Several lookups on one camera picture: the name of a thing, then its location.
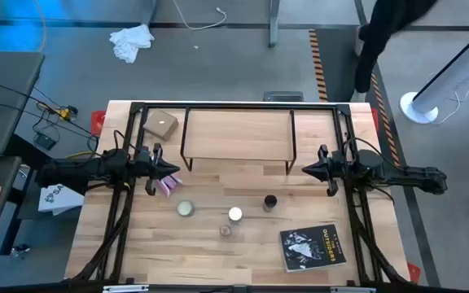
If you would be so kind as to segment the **black metal rig frame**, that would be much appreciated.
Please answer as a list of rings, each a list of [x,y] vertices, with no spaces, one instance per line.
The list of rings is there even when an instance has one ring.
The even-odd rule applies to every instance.
[[[179,120],[177,132],[162,147],[164,158],[182,165],[180,146],[187,108],[169,103],[167,111]],[[195,160],[180,173],[182,184],[170,197],[147,195],[138,180],[125,243],[121,277],[148,284],[198,285],[344,285],[357,281],[357,263],[343,194],[329,197],[326,185],[302,172],[317,159],[318,148],[338,147],[333,116],[322,103],[305,103],[300,110],[278,103],[220,103],[207,109],[293,110],[297,157],[291,173],[282,161]],[[278,199],[271,212],[264,198]],[[179,216],[183,200],[195,206],[192,216]],[[228,211],[241,208],[240,222]],[[346,263],[298,273],[285,270],[279,232],[334,224]],[[222,225],[232,235],[223,238]]]

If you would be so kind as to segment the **pink box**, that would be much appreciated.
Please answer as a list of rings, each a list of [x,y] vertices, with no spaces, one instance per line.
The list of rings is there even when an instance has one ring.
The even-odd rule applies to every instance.
[[[177,187],[177,185],[181,181],[179,178],[175,177],[174,175],[169,175],[160,180],[157,180],[156,182],[158,186],[162,189],[162,191],[166,194],[166,196],[170,197],[172,194],[172,191]]]

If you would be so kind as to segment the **yellow and black device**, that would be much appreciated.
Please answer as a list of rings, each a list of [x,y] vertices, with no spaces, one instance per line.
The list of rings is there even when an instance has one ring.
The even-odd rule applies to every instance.
[[[58,115],[66,121],[74,121],[77,119],[78,109],[73,106],[60,107],[57,109]]]

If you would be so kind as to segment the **person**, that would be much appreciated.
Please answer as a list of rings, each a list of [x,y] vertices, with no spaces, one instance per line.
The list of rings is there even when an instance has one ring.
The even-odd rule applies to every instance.
[[[391,36],[423,18],[438,0],[377,0],[368,24],[357,29],[354,90],[366,93],[379,55]]]

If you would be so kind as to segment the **wooden shelf black metal legs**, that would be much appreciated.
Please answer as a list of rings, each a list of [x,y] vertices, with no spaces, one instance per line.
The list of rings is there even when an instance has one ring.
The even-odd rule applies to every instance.
[[[288,175],[297,157],[295,112],[187,108],[180,156],[189,171],[195,159],[282,161]]]

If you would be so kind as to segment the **grey desk top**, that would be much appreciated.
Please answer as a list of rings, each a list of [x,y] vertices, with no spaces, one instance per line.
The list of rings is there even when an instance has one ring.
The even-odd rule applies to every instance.
[[[0,155],[11,152],[16,127],[35,85],[44,54],[0,51]]]

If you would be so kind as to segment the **brown cardboard box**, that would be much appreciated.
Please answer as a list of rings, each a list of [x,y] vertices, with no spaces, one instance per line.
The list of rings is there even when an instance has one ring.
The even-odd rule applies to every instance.
[[[150,135],[168,141],[178,127],[178,119],[160,109],[150,109],[142,127]]]

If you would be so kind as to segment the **patterned ceramic bowl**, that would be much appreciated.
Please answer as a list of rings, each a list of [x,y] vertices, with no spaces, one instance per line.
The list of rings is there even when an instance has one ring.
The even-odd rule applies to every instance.
[[[195,206],[191,201],[183,200],[178,203],[176,210],[179,216],[189,217],[194,214]]]

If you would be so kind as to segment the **grey box device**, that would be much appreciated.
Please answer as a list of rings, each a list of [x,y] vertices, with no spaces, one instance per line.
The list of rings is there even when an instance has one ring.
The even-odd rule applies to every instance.
[[[264,102],[298,103],[304,102],[304,95],[301,91],[266,91],[264,92]]]

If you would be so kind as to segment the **white post with round base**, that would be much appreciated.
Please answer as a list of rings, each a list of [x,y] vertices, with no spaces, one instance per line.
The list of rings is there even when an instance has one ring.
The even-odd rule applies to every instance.
[[[438,107],[448,98],[460,108],[463,100],[458,89],[469,82],[469,43],[459,51],[420,91],[404,94],[399,102],[401,113],[416,124],[439,125]]]

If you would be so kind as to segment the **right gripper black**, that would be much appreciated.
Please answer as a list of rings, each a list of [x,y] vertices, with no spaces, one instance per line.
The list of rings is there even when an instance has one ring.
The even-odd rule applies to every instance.
[[[302,172],[327,183],[327,195],[334,196],[338,190],[336,178],[342,178],[344,174],[344,157],[342,151],[329,152],[327,145],[322,144],[318,149],[319,161],[303,167]]]

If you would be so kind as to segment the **white crumpled cloth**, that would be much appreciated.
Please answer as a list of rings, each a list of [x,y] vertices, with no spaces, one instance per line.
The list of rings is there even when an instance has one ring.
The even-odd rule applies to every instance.
[[[123,28],[121,31],[111,33],[109,38],[109,41],[114,45],[114,55],[126,63],[133,63],[137,58],[138,51],[151,48],[154,40],[154,36],[145,24],[133,28]]]

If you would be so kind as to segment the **red floor marker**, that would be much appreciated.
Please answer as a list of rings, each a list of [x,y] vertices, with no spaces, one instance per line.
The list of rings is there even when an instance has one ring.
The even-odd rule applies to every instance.
[[[410,275],[410,281],[414,284],[419,284],[422,270],[415,264],[407,263],[407,268]]]
[[[90,133],[100,135],[103,129],[106,112],[104,110],[92,111],[90,116]]]

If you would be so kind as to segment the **black paperback book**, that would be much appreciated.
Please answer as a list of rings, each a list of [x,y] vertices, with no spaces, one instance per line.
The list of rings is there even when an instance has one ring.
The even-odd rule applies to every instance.
[[[284,230],[279,236],[288,273],[346,263],[334,224]]]

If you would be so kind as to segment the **black power adapter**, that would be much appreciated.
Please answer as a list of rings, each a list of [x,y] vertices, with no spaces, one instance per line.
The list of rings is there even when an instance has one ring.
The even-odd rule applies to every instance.
[[[43,133],[36,133],[33,141],[35,145],[40,146],[47,151],[50,151],[57,144],[53,138]]]

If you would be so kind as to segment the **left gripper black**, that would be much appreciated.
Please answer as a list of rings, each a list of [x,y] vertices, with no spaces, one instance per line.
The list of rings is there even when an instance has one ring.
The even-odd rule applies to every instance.
[[[145,191],[148,195],[151,196],[156,194],[154,183],[157,180],[166,177],[175,179],[175,173],[180,171],[180,168],[177,165],[171,164],[164,160],[161,161],[161,166],[165,168],[162,171],[162,168],[159,166],[162,154],[162,146],[158,142],[153,146],[152,150],[150,150],[148,146],[142,146],[138,151],[138,156],[136,159],[138,171],[137,177],[148,177],[145,185]]]

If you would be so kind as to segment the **grey metal table leg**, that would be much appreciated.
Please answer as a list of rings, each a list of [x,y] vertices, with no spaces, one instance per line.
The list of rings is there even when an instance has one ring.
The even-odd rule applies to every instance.
[[[280,0],[270,0],[269,13],[269,48],[278,44],[278,12]]]

